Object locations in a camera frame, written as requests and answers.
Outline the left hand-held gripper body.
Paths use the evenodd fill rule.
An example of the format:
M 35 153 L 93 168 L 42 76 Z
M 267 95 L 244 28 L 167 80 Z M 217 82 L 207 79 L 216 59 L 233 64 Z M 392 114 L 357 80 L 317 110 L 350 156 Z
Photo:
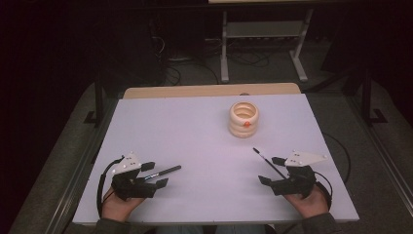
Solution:
M 157 191 L 156 183 L 149 183 L 144 177 L 138 177 L 142 164 L 144 163 L 139 157 L 130 152 L 112 171 L 111 187 L 122 200 L 152 198 Z

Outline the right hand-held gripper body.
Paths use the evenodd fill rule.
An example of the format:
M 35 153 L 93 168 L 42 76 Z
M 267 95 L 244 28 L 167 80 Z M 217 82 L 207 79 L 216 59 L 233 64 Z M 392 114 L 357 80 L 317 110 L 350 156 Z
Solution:
M 285 166 L 282 166 L 287 169 L 287 178 L 272 181 L 271 188 L 273 192 L 276 195 L 301 194 L 304 197 L 309 196 L 317 182 L 315 172 L 311 166 L 326 160 L 326 155 L 292 151 L 285 158 Z

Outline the thin black pen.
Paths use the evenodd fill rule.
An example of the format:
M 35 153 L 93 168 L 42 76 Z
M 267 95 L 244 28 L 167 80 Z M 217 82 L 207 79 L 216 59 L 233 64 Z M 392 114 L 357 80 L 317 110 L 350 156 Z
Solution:
M 260 151 L 258 149 L 256 149 L 255 147 L 252 147 L 253 151 L 259 155 L 273 170 L 275 170 L 277 172 L 277 174 L 279 174 L 283 179 L 286 179 L 286 176 L 283 175 L 264 155 L 262 155 L 260 153 Z

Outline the cream ribbed pen holder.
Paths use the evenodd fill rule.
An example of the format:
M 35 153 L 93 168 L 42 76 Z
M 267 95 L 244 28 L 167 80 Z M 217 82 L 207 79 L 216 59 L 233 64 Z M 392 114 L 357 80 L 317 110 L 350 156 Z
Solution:
M 258 128 L 259 110 L 248 101 L 234 103 L 229 110 L 228 128 L 235 137 L 252 137 Z

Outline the person's left hand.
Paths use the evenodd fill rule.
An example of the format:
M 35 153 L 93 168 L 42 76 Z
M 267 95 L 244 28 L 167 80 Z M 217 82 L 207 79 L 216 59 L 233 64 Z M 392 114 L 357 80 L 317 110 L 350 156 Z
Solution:
M 131 213 L 143 202 L 144 198 L 131 198 L 128 201 L 124 201 L 110 187 L 103 197 L 101 217 L 126 222 Z

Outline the person's right hand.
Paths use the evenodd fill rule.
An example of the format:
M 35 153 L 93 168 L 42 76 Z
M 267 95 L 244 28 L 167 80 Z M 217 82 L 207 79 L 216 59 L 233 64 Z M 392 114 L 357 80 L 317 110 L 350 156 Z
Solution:
M 326 198 L 316 185 L 313 186 L 310 195 L 306 198 L 302 198 L 299 194 L 284 195 L 284 198 L 303 218 L 310 218 L 329 212 Z

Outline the black metal stand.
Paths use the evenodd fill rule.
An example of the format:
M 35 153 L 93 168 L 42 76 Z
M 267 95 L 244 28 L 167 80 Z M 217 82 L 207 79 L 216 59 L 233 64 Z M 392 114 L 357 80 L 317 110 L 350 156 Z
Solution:
M 94 110 L 89 111 L 84 123 L 93 124 L 97 128 L 103 119 L 103 87 L 101 76 L 97 74 L 94 79 Z
M 371 108 L 372 78 L 368 69 L 365 70 L 362 82 L 361 117 L 364 122 L 372 127 L 376 123 L 387 123 L 387 119 L 380 109 Z

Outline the aluminium frame rail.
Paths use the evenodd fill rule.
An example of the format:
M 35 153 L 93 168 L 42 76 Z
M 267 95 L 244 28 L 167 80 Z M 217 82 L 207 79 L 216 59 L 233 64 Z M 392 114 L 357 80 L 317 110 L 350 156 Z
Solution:
M 57 141 L 62 143 L 62 148 L 57 149 L 59 159 L 54 173 L 58 174 L 56 183 L 62 185 L 63 190 L 45 234 L 63 234 L 70 224 L 117 103 L 114 98 L 100 101 L 93 99 L 92 103 L 81 108 L 79 120 L 68 121 L 74 130 L 64 130 L 63 136 Z
M 386 148 L 385 144 L 379 139 L 379 136 L 374 129 L 374 125 L 366 121 L 362 117 L 361 105 L 357 103 L 356 99 L 354 97 L 346 97 L 346 101 L 356 115 L 357 121 L 363 128 L 364 132 L 367 134 L 369 140 L 372 142 L 379 157 L 381 158 L 385 171 L 387 172 L 388 177 L 392 182 L 392 185 L 394 186 L 401 201 L 403 202 L 406 210 L 410 213 L 411 216 L 413 216 L 413 191 L 410 189 L 406 180 L 395 165 L 394 160 L 391 157 L 391 153 Z

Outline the white metal table frame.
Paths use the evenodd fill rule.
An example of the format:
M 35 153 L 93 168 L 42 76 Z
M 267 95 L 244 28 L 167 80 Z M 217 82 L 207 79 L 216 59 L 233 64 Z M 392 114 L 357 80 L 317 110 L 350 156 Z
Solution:
M 302 20 L 282 21 L 228 21 L 227 13 L 223 13 L 221 36 L 221 81 L 229 82 L 229 68 L 227 58 L 227 40 L 241 38 L 282 38 L 292 37 L 297 39 L 296 46 L 289 51 L 290 59 L 300 82 L 307 82 L 308 77 L 300 60 L 301 50 L 310 27 L 313 9 L 306 11 Z

